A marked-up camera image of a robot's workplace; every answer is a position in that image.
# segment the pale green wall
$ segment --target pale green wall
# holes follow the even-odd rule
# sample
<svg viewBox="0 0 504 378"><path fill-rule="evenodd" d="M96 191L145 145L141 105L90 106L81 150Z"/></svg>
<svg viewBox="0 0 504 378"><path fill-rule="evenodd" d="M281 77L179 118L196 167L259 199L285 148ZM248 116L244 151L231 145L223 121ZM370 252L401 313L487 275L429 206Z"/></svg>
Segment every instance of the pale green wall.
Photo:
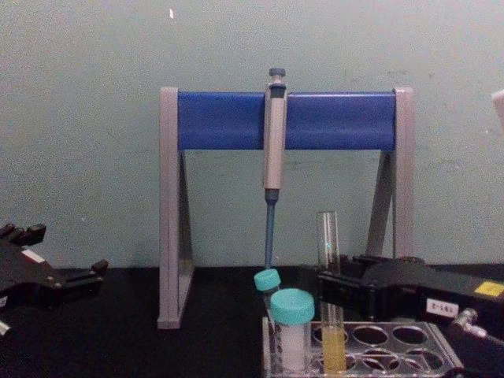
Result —
<svg viewBox="0 0 504 378"><path fill-rule="evenodd" d="M0 220L46 223L34 250L55 265L156 265L159 88L262 91L274 65L290 91L414 87L417 255L504 262L504 138L489 97L504 87L501 1L0 10ZM376 164L373 152L288 154L277 263L315 261L320 209L339 211L342 252L363 252ZM261 152L194 152L188 172L196 264L260 265Z"/></svg>

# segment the sample vial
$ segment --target sample vial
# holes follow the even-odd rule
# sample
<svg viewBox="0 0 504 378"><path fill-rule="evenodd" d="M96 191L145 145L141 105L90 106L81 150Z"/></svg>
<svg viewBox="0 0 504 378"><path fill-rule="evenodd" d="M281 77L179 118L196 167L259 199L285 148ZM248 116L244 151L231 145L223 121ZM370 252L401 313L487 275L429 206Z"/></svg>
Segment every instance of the sample vial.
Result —
<svg viewBox="0 0 504 378"><path fill-rule="evenodd" d="M318 260L321 270L340 274L338 224L336 211L317 213ZM320 303L324 373L347 369L343 309L332 303Z"/></svg>
<svg viewBox="0 0 504 378"><path fill-rule="evenodd" d="M305 372L312 357L313 296L299 289L278 290L271 297L271 313L276 324L276 356L283 370Z"/></svg>
<svg viewBox="0 0 504 378"><path fill-rule="evenodd" d="M271 296L280 289L280 276L276 269L261 270L254 276L254 283L256 289L261 292L269 321L275 329L275 322L271 316Z"/></svg>

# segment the teal screw cap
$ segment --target teal screw cap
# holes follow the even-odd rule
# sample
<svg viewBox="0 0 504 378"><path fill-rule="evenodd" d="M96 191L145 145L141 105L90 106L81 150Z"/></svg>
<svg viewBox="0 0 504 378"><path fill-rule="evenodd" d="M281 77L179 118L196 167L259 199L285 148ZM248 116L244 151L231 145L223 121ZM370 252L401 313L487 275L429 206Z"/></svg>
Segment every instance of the teal screw cap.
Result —
<svg viewBox="0 0 504 378"><path fill-rule="evenodd" d="M305 324L315 316L313 296L299 289L278 290L271 296L271 314L281 324Z"/></svg>
<svg viewBox="0 0 504 378"><path fill-rule="evenodd" d="M254 276L254 282L259 291L271 290L280 285L280 276L276 269L261 270Z"/></svg>

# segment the yellow liquid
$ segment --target yellow liquid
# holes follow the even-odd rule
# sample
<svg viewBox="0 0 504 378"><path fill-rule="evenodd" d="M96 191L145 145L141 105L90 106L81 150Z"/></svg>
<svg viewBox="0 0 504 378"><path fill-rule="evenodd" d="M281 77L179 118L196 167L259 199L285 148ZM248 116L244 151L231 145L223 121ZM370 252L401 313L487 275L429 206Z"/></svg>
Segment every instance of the yellow liquid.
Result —
<svg viewBox="0 0 504 378"><path fill-rule="evenodd" d="M324 373L347 370L343 328L322 328L322 352L324 353Z"/></svg>

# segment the pipette stand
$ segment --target pipette stand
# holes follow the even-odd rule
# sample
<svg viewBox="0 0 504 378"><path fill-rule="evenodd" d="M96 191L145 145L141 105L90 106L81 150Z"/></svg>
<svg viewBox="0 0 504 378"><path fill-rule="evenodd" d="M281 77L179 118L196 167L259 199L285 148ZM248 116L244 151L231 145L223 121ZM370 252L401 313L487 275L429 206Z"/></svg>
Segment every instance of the pipette stand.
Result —
<svg viewBox="0 0 504 378"><path fill-rule="evenodd" d="M179 328L194 271L185 150L261 150L264 92L163 87L159 123L158 328ZM290 93L287 150L380 150L366 253L380 255L392 202L394 257L413 254L414 107L411 88Z"/></svg>

